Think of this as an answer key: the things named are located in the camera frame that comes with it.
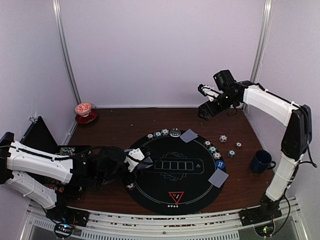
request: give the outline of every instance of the wooden table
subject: wooden table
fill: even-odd
[[[197,108],[126,108],[98,109],[99,119],[88,125],[78,125],[70,145],[118,146],[129,148],[139,138],[163,128],[192,129],[211,141],[222,153],[229,177],[218,198],[202,213],[241,209],[259,204],[274,173],[254,174],[249,164],[257,150],[262,149],[245,115],[220,113],[209,121],[198,118]],[[219,143],[219,136],[228,137]],[[235,143],[241,142],[241,149]],[[236,151],[235,158],[227,157],[228,150]],[[151,215],[153,212],[138,205],[127,194],[121,182],[101,190],[86,189],[81,200],[70,200],[69,206],[121,214]]]

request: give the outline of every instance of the mug handle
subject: mug handle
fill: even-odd
[[[275,167],[276,167],[276,162],[275,161],[271,161],[271,163],[270,164],[274,164],[273,166],[271,166],[271,167],[268,167],[267,168],[267,170],[271,170],[271,169],[274,169]]]

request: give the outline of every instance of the red triangle logo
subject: red triangle logo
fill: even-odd
[[[169,192],[171,198],[173,199],[173,201],[176,203],[176,204],[179,204],[182,196],[184,195],[184,191],[171,191]]]

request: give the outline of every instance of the metal frame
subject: metal frame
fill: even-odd
[[[308,240],[306,223],[296,198],[291,197],[289,202],[298,237],[300,240]],[[281,201],[280,209],[282,217],[277,220],[287,217],[289,208],[285,200]],[[87,227],[77,226],[72,236],[85,240],[219,240],[223,236],[230,236],[225,239],[238,240],[240,230],[254,227],[242,226],[238,214],[240,210],[179,216],[130,215],[89,210]],[[45,217],[36,202],[30,202],[26,216],[20,240],[29,240],[33,226],[53,230],[54,224]]]
[[[261,23],[261,30],[260,30],[260,37],[258,41],[258,47],[255,54],[254,64],[250,76],[250,81],[253,83],[258,82],[258,78],[261,72],[262,66],[262,58],[267,49],[267,42],[270,33],[270,26],[271,26],[271,16],[272,16],[272,8],[274,5],[274,0],[264,0],[264,11],[262,16],[262,23]],[[243,105],[243,111],[248,111],[248,105]]]
[[[68,135],[64,139],[62,145],[68,145],[69,144],[69,142],[70,142],[70,140],[71,140],[71,138],[72,138],[77,126],[78,126],[78,123],[76,121],[74,121],[74,123],[73,123],[73,125],[71,127],[71,130],[68,132]]]
[[[66,41],[65,30],[64,30],[64,25],[62,21],[61,9],[60,9],[60,0],[52,0],[52,4],[53,4],[53,12],[54,12],[54,17],[56,21],[56,26],[58,28],[65,69],[70,81],[71,89],[75,97],[75,100],[77,104],[80,104],[81,99],[80,99],[79,91],[75,81],[75,76],[72,70],[70,56],[67,48],[67,41]]]

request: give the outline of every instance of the black cable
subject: black cable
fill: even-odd
[[[73,226],[70,226],[70,224],[67,223],[67,222],[65,222],[65,221],[56,222],[55,220],[53,220],[53,219],[50,217],[50,215],[47,213],[47,210],[46,210],[43,206],[41,206],[41,208],[42,208],[42,210],[44,211],[45,216],[46,216],[48,219],[50,219],[51,222],[54,223],[53,233],[54,233],[54,235],[55,235],[57,238],[67,239],[67,238],[69,238],[69,237],[74,233],[74,230],[76,229],[76,226],[75,226],[75,220],[76,220],[76,219],[75,219],[74,216],[73,216],[73,220],[74,220]],[[64,228],[64,229],[67,229],[67,230],[71,230],[71,232],[70,232],[69,234],[67,234],[66,236],[61,237],[61,236],[57,235],[57,232],[56,232],[56,229],[57,229],[57,228],[60,229],[61,227]]]
[[[11,146],[11,145],[0,146],[0,149],[3,149],[3,148],[13,148],[13,149],[16,149],[15,146]]]
[[[284,195],[284,199],[285,199],[286,202],[288,203],[289,212],[288,212],[288,215],[286,216],[283,224],[281,225],[281,227],[279,227],[277,231],[275,231],[273,234],[271,234],[272,237],[273,237],[274,235],[276,235],[276,234],[284,227],[284,225],[286,224],[286,222],[288,221],[288,218],[289,218],[289,216],[290,216],[290,212],[291,212],[290,202],[289,202],[288,198],[286,197],[286,195]]]
[[[310,164],[312,164],[312,166],[313,166],[314,168],[317,168],[318,165],[317,165],[316,163],[314,163],[314,160],[312,159],[312,156],[311,156],[310,147],[309,147],[309,131],[310,131],[310,129],[309,129],[309,118],[308,118],[308,114],[306,113],[306,111],[305,111],[302,107],[300,107],[300,109],[301,109],[301,111],[302,111],[302,113],[303,113],[303,115],[304,115],[304,118],[306,119],[306,129],[307,129],[307,130],[306,130],[306,133],[307,133],[306,150],[307,150],[307,152],[308,152],[310,161],[302,161],[302,162],[300,162],[299,164],[302,164],[302,163],[310,163]]]
[[[256,86],[259,86],[259,88],[260,88],[262,91],[266,91],[266,89],[265,89],[260,83],[256,83],[255,85],[256,85]],[[288,104],[291,104],[291,102],[288,101],[287,99],[285,99],[285,98],[283,98],[283,97],[281,97],[281,96],[278,96],[278,95],[276,95],[276,94],[274,94],[274,93],[272,93],[272,92],[270,92],[270,91],[266,91],[266,93],[268,93],[268,94],[270,94],[270,95],[272,95],[272,96],[274,96],[274,97],[276,97],[276,98],[278,98],[278,99],[281,99],[282,101],[285,101],[285,102],[288,103]]]

